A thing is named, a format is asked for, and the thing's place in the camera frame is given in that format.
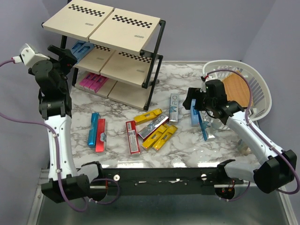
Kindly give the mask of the light blue toothpaste box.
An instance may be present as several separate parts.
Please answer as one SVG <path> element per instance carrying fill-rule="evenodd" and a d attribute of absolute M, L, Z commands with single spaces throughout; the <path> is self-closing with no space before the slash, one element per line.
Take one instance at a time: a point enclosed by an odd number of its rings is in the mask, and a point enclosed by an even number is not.
<path fill-rule="evenodd" d="M 190 107 L 191 126 L 198 127 L 200 126 L 200 122 L 198 117 L 198 111 L 195 109 L 195 102 L 196 100 L 192 99 Z"/>
<path fill-rule="evenodd" d="M 71 53 L 75 54 L 75 52 L 78 51 L 84 44 L 85 41 L 78 40 L 70 49 Z"/>
<path fill-rule="evenodd" d="M 90 51 L 94 49 L 94 44 L 85 42 L 78 50 L 75 51 L 74 56 L 77 62 L 81 61 Z"/>

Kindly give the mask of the pink toothpaste box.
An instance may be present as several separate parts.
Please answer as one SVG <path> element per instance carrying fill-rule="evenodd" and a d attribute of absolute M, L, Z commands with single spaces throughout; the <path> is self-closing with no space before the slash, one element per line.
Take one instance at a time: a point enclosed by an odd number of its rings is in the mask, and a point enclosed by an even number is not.
<path fill-rule="evenodd" d="M 93 84 L 94 73 L 88 73 L 80 82 L 79 85 L 84 89 L 88 90 L 89 87 Z"/>
<path fill-rule="evenodd" d="M 97 93 L 99 89 L 107 82 L 109 78 L 100 76 L 90 87 L 90 89 L 94 92 Z"/>
<path fill-rule="evenodd" d="M 93 75 L 91 77 L 91 79 L 88 82 L 86 82 L 85 88 L 87 90 L 92 91 L 92 92 L 95 93 L 96 89 L 98 87 L 97 81 L 99 80 L 100 77 L 101 77 L 100 75 Z"/>

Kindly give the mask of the pink toothpaste box back side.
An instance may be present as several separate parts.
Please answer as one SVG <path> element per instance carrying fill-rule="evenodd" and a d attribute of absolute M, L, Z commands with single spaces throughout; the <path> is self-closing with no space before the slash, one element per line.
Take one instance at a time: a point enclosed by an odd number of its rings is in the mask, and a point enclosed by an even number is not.
<path fill-rule="evenodd" d="M 109 78 L 100 76 L 90 87 L 90 89 L 94 92 L 97 93 L 99 89 L 107 82 Z"/>

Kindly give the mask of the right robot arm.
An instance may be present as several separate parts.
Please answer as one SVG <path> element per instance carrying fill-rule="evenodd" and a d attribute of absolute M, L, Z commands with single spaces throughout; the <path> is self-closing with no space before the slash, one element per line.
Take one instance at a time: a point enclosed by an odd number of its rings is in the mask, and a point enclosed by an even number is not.
<path fill-rule="evenodd" d="M 232 178 L 247 180 L 267 194 L 293 180 L 299 183 L 295 171 L 296 154 L 276 145 L 250 120 L 242 106 L 236 101 L 229 101 L 222 81 L 210 80 L 205 86 L 205 92 L 199 88 L 188 89 L 184 108 L 189 109 L 192 100 L 195 100 L 196 110 L 212 112 L 215 119 L 219 119 L 246 143 L 259 162 L 258 165 L 251 165 L 233 159 L 224 161 L 217 166 L 217 181 L 225 184 Z"/>

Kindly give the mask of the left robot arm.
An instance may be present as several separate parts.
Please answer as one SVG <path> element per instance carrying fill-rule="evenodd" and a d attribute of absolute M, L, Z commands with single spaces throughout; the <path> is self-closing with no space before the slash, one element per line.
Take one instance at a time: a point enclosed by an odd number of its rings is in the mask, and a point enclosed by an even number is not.
<path fill-rule="evenodd" d="M 58 55 L 58 60 L 38 53 L 30 45 L 26 45 L 22 57 L 39 85 L 39 112 L 48 129 L 50 170 L 48 182 L 41 186 L 42 193 L 55 203 L 62 203 L 87 197 L 90 183 L 101 184 L 104 174 L 99 162 L 83 164 L 80 169 L 75 167 L 71 146 L 72 99 L 67 75 L 77 59 L 69 49 L 50 45 L 48 50 Z"/>

